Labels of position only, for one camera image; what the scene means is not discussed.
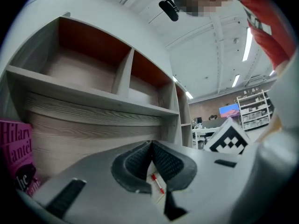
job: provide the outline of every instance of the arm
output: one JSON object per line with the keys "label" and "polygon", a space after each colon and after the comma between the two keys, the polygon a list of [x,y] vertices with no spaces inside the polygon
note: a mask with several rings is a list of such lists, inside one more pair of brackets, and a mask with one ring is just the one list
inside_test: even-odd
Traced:
{"label": "arm", "polygon": [[[281,76],[281,74],[283,73],[283,71],[285,70],[287,64],[289,61],[284,61],[282,62],[276,69],[276,73],[278,78]],[[276,110],[274,110],[274,113],[272,115],[272,119],[270,120],[270,123],[268,124],[266,130],[260,135],[260,137],[258,137],[258,139],[256,140],[256,142],[261,142],[263,141],[264,138],[266,138],[269,134],[277,132],[281,129],[281,122],[280,119],[277,115]]]}

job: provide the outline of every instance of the pink book cover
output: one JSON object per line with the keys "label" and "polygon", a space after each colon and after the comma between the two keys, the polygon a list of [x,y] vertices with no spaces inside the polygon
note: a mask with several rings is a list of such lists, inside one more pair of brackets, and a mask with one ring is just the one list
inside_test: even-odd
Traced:
{"label": "pink book cover", "polygon": [[29,196],[41,185],[33,163],[31,134],[30,124],[0,119],[0,157],[4,158],[15,187]]}

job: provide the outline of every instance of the screen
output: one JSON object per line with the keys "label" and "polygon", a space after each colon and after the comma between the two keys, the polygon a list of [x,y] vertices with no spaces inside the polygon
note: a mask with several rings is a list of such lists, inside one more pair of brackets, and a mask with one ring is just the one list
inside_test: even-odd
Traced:
{"label": "screen", "polygon": [[219,111],[220,111],[221,118],[228,118],[228,117],[240,115],[240,109],[238,104],[221,107],[219,108]]}

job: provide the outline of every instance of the book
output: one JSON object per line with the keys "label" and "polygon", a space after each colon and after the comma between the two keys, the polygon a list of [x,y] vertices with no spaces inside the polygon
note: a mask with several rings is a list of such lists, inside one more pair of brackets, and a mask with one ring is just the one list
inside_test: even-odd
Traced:
{"label": "book", "polygon": [[0,158],[4,160],[15,187],[32,196],[40,187],[32,156],[32,127],[0,119]]}
{"label": "book", "polygon": [[204,150],[226,154],[242,154],[245,147],[250,144],[252,142],[245,131],[231,117],[228,117],[206,143]]}

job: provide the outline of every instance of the ceiling light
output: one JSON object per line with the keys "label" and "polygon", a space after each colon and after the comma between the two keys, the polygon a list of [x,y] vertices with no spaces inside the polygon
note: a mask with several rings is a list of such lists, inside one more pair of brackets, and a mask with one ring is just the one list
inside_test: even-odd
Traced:
{"label": "ceiling light", "polygon": [[252,42],[251,30],[250,30],[250,28],[247,28],[247,39],[246,39],[246,46],[245,46],[243,61],[247,61],[247,59],[248,59],[251,42]]}
{"label": "ceiling light", "polygon": [[186,96],[188,96],[189,99],[193,99],[193,96],[189,92],[186,92]]}
{"label": "ceiling light", "polygon": [[235,85],[237,84],[239,77],[240,77],[240,75],[235,76],[235,80],[234,80],[232,88],[235,87]]}

